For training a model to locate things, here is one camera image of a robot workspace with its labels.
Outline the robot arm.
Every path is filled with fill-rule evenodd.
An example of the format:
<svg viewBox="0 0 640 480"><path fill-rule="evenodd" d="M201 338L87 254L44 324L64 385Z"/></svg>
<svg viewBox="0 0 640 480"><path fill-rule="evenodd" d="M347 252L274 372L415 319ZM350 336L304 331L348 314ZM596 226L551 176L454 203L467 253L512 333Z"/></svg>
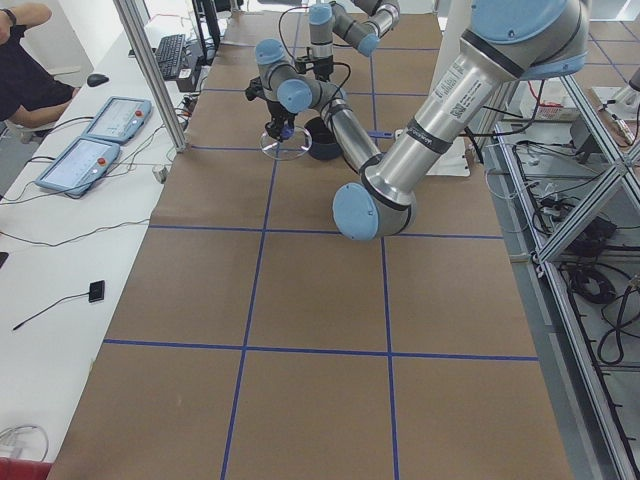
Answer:
<svg viewBox="0 0 640 480"><path fill-rule="evenodd" d="M354 19L337 1L315 3L309 7L311 44L305 63L312 65L318 80L328 81L334 72L334 36L364 57L370 57L380 40L399 22L398 1L353 1L353 4L368 15L365 21Z"/></svg>
<svg viewBox="0 0 640 480"><path fill-rule="evenodd" d="M293 130L297 114L317 111L333 133L358 182L342 186L332 204L347 238L396 235L413 223L414 189L452 146L494 92L518 80L573 74L585 64L588 1L473 1L470 22L452 61L426 101L386 153L360 125L341 88L301 74L278 39L255 48L261 87L272 114L272 138Z"/></svg>

